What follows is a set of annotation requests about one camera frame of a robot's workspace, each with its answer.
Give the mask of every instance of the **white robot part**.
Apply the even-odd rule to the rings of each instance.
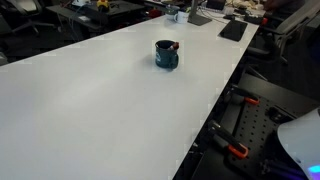
[[[72,2],[72,5],[74,6],[84,6],[86,4],[90,4],[91,3],[91,0],[74,0]]]
[[[278,128],[281,145],[312,180],[320,179],[319,129],[320,108]]]

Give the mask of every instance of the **tablet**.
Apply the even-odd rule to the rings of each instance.
[[[240,41],[244,31],[247,28],[247,23],[231,20],[220,32],[220,36],[231,39],[233,41]]]

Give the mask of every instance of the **chair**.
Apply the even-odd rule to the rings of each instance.
[[[39,31],[36,26],[55,27],[53,24],[32,21],[31,18],[41,14],[43,10],[38,0],[0,0],[0,4],[3,10],[10,13],[20,13],[22,17],[25,17],[28,20],[27,23],[13,29],[13,33],[32,27],[37,35],[39,35]]]
[[[4,52],[8,51],[9,47],[7,43],[0,40],[0,66],[8,64],[7,57]]]
[[[264,60],[265,58],[268,58],[268,56],[274,56],[277,55],[279,58],[284,61],[285,63],[288,63],[287,59],[283,57],[284,49],[286,47],[287,41],[292,38],[292,35],[297,32],[303,31],[303,28],[318,14],[320,10],[320,1],[319,0],[308,0],[299,10],[297,10],[295,13],[293,13],[291,16],[289,16],[287,19],[282,20],[279,18],[273,18],[274,21],[280,21],[279,26],[276,28],[268,27],[268,26],[262,26],[260,27],[260,33],[257,34],[257,36],[263,34],[264,36],[271,35],[270,37],[273,38],[273,42],[276,44],[280,52],[277,54],[275,52],[272,52],[274,50],[273,45],[269,45],[272,47],[272,49],[264,49],[261,51],[261,49],[254,46],[249,46],[246,51],[246,56],[250,58],[261,58]]]
[[[267,34],[255,36],[250,42],[247,51],[244,54],[244,71],[268,81],[266,77],[260,74],[254,67],[257,62],[263,64],[272,64],[279,60],[280,48],[274,43],[273,38]]]

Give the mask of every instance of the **orange clamp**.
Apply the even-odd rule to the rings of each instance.
[[[245,152],[242,153],[240,151],[238,151],[236,148],[234,148],[231,144],[228,145],[228,149],[229,151],[235,155],[237,158],[239,159],[244,159],[245,157],[248,156],[249,150],[247,147],[245,147],[244,145],[240,144],[241,147],[243,147],[245,149]]]
[[[255,100],[255,99],[251,99],[251,98],[245,97],[244,100],[247,101],[250,104],[253,104],[253,105],[258,105],[260,103],[259,99]]]

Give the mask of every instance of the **desk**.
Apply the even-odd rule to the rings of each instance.
[[[110,10],[110,12],[106,13],[106,16],[108,16],[109,19],[121,16],[126,13],[129,14],[131,12],[138,11],[138,10],[141,10],[144,8],[143,6],[129,3],[129,2],[124,2],[124,1],[116,1],[114,3],[119,4],[119,8],[112,8]],[[84,21],[80,20],[79,17],[86,16],[86,14],[76,13],[75,11],[70,10],[68,8],[62,8],[60,5],[49,6],[49,7],[47,7],[47,9],[51,12],[56,13],[58,16],[61,15],[61,16],[67,17],[68,19],[72,19],[73,21],[85,26],[86,28],[90,28],[90,29],[93,29],[96,31],[100,31],[102,26],[104,26],[99,23],[94,23],[92,21],[84,22]],[[83,36],[80,39],[89,38],[89,35],[88,35],[89,33],[87,32],[87,29],[80,27],[80,30],[81,30],[81,34]]]
[[[143,0],[143,3],[146,6],[154,7],[162,12],[166,11],[166,5],[162,4],[161,2],[153,1],[153,0]]]
[[[154,0],[143,0],[145,3],[151,3],[154,5],[159,5],[162,7],[166,7],[166,4],[163,4],[162,2],[168,1],[168,0],[161,0],[161,1],[154,1]],[[175,2],[174,6],[182,6],[184,5],[183,1]]]
[[[172,179],[258,29],[224,26],[159,17],[0,67],[0,179]]]

